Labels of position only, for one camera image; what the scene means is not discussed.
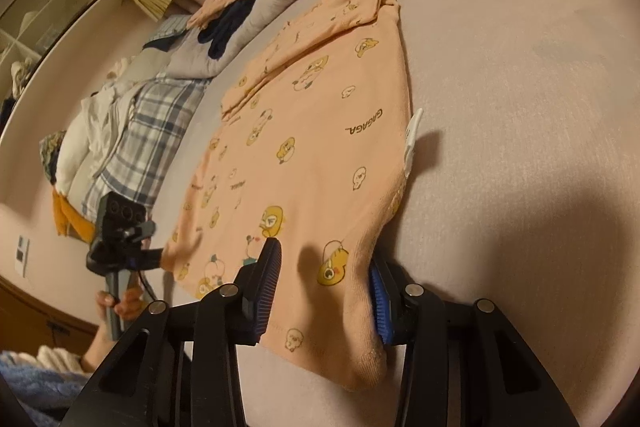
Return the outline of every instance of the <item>beige mattress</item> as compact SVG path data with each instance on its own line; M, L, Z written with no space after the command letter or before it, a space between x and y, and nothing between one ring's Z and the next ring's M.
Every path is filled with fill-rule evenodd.
M212 82L156 203L155 246L220 123L222 94L315 1L290 6ZM493 299L580 424L599 426L640 365L640 0L399 1L425 117L380 243L441 296ZM175 290L174 304L190 300ZM241 347L247 421L392 425L402 357L390 359L384 385L350 394Z

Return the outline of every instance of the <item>light switch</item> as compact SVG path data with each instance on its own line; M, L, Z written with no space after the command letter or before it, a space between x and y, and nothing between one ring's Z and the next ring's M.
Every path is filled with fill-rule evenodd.
M18 248L15 251L15 271L20 277L24 277L27 270L27 254L29 252L29 239L20 236Z

